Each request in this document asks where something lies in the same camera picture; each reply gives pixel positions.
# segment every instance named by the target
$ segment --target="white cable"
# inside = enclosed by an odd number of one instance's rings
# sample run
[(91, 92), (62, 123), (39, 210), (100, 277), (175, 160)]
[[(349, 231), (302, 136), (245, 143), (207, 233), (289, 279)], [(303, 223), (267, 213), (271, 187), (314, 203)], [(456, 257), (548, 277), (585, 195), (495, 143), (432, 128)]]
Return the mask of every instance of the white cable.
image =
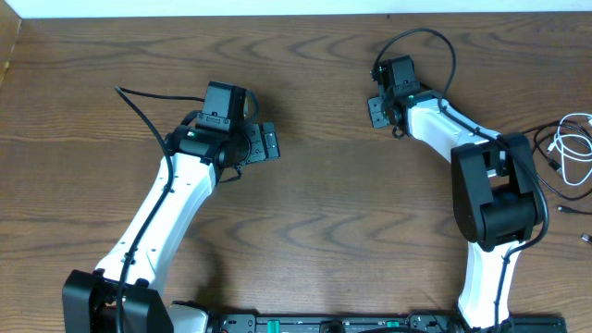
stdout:
[[(569, 158), (571, 160), (574, 160), (577, 162), (583, 162), (583, 163), (592, 162), (592, 158), (588, 158), (588, 159), (580, 158), (580, 157), (592, 156), (592, 141), (590, 141), (590, 138), (588, 138), (587, 136), (584, 136), (584, 135), (579, 135), (579, 134), (561, 134), (561, 125), (563, 124), (563, 121), (565, 119), (567, 119), (568, 117), (577, 117), (577, 116), (587, 117), (587, 119), (590, 119), (592, 117), (592, 115), (586, 114), (586, 113), (572, 113), (572, 114), (569, 114), (569, 115), (563, 117), (559, 123), (559, 126), (557, 127), (557, 132), (553, 136), (553, 144), (549, 146), (549, 151), (553, 150), (554, 148), (557, 148), (557, 150), (561, 154), (561, 167), (563, 168), (563, 172), (562, 172), (563, 181), (567, 185), (570, 185), (570, 186), (580, 186), (590, 177), (590, 175), (592, 175), (592, 166), (591, 166), (590, 170), (588, 171), (586, 176), (582, 180), (580, 180), (579, 182), (572, 183), (569, 180), (567, 180), (567, 169), (566, 169), (566, 165), (565, 165), (565, 158)], [(571, 149), (570, 147), (568, 147), (567, 145), (565, 145), (563, 143), (563, 138), (578, 138), (578, 139), (585, 141), (590, 152), (586, 153), (586, 154), (582, 154), (582, 153), (578, 153), (578, 152), (574, 151), (573, 149)]]

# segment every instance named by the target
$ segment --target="white wall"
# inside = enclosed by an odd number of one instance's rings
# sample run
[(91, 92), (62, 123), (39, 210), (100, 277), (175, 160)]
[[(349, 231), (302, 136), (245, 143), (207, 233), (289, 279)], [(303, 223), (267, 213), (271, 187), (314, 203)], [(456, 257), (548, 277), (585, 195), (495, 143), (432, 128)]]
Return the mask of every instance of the white wall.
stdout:
[(6, 2), (23, 19), (592, 10), (592, 0), (6, 0)]

